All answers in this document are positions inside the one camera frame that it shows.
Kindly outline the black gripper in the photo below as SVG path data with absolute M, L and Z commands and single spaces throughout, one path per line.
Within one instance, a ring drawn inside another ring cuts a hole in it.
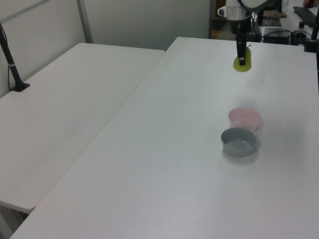
M 251 30 L 251 18 L 231 20 L 230 31 L 236 35 L 237 58 L 240 66 L 246 65 L 246 33 Z

